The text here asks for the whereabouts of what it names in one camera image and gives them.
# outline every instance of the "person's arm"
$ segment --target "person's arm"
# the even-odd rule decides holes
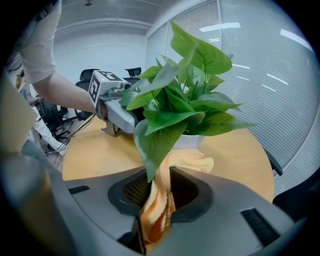
[[[75,86],[58,73],[33,84],[36,92],[46,101],[62,107],[95,113],[87,91]]]

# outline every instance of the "cable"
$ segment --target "cable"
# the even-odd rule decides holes
[[[81,130],[83,130],[85,127],[87,127],[94,119],[96,114],[94,114],[88,121],[86,121],[85,123],[83,123],[73,134],[71,134],[55,151],[49,152],[46,155],[49,154],[53,154],[53,153],[59,153],[63,150],[65,150],[65,148],[67,147],[70,139],[78,132],[80,132]]]

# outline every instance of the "wooden table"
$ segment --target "wooden table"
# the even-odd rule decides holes
[[[98,177],[143,166],[132,134],[107,135],[106,123],[94,117],[92,123],[69,142],[62,175],[65,181]],[[247,130],[233,130],[206,137],[199,149],[214,159],[211,174],[242,183],[272,202],[274,178],[268,157]]]

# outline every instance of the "orange towel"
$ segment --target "orange towel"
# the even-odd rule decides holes
[[[161,238],[165,227],[170,225],[171,214],[176,210],[169,167],[185,167],[209,173],[214,160],[203,157],[204,154],[198,149],[172,150],[160,164],[152,180],[150,195],[141,210],[141,228],[146,244],[155,243]]]

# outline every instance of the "white wall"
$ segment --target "white wall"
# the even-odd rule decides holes
[[[77,29],[54,39],[56,70],[70,82],[79,81],[82,70],[111,71],[121,78],[125,69],[146,67],[145,30],[124,26],[96,26]],[[69,109],[69,117],[75,116]]]

